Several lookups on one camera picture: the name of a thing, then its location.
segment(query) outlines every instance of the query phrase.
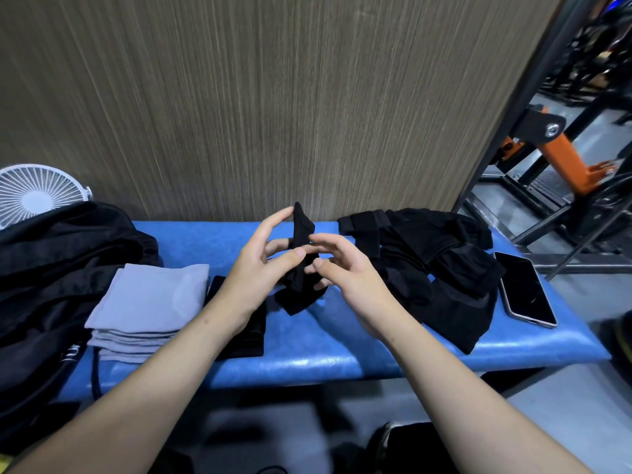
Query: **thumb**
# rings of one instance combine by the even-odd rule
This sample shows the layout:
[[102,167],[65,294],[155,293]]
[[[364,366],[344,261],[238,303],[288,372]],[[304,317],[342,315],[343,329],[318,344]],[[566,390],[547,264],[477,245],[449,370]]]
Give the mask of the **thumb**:
[[349,276],[349,271],[330,262],[328,259],[316,258],[312,264],[318,274],[338,287],[341,287]]
[[305,254],[303,248],[295,248],[271,260],[265,268],[274,275],[275,279],[280,279],[286,272],[297,267],[305,258]]

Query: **gym floor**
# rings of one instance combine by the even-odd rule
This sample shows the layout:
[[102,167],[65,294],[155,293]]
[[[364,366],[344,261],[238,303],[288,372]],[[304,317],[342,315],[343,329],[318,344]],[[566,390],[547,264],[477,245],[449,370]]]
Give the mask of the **gym floor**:
[[[541,96],[533,102],[546,104],[568,122],[581,111]],[[620,115],[604,112],[576,140],[587,162],[613,159],[632,140],[632,126],[612,124]],[[555,182],[555,172],[543,176]],[[475,192],[515,234],[537,221],[500,186],[479,185]],[[531,249],[563,253],[569,247],[549,234]],[[553,285],[597,329],[632,309],[631,282],[632,275],[559,275]],[[597,474],[632,473],[632,388],[610,363],[563,368],[510,402]],[[385,422],[427,420],[405,379],[210,392],[194,399],[169,446],[190,455],[200,474],[254,474],[272,464],[290,474],[343,473],[345,460]]]

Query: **blue bench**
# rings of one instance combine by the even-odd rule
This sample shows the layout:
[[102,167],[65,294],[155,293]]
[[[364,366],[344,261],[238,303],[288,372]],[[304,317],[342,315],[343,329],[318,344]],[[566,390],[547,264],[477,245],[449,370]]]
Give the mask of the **blue bench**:
[[[137,228],[154,236],[165,267],[180,268],[208,263],[210,275],[226,275],[258,223],[185,223],[143,221]],[[492,229],[494,250],[519,254],[511,242]],[[317,232],[338,232],[337,223],[316,223]],[[272,238],[291,237],[292,223],[277,226]],[[448,350],[474,371],[500,371],[545,366],[591,363],[610,358],[586,323],[577,318],[564,299],[542,280],[559,326],[547,329],[506,315],[499,300],[489,331],[474,351],[465,356],[438,334]],[[283,386],[350,379],[386,379],[402,376],[384,345],[370,337],[343,301],[336,287],[310,308],[295,316],[268,299],[265,355],[260,358],[216,362],[203,386]],[[58,400],[90,399],[92,349],[78,362]],[[136,369],[137,365],[101,361],[101,389],[106,392]]]

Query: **white fan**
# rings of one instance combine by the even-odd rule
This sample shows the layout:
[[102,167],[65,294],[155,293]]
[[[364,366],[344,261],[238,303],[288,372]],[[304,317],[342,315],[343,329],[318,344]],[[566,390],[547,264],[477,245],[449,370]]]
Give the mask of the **white fan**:
[[0,229],[89,199],[90,188],[57,168],[17,164],[0,169]]

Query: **wood grain wall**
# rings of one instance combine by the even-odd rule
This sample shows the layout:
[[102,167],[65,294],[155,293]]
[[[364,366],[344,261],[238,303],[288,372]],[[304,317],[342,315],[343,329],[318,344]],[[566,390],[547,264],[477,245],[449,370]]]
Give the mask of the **wood grain wall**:
[[135,219],[449,210],[560,0],[0,0],[0,164]]

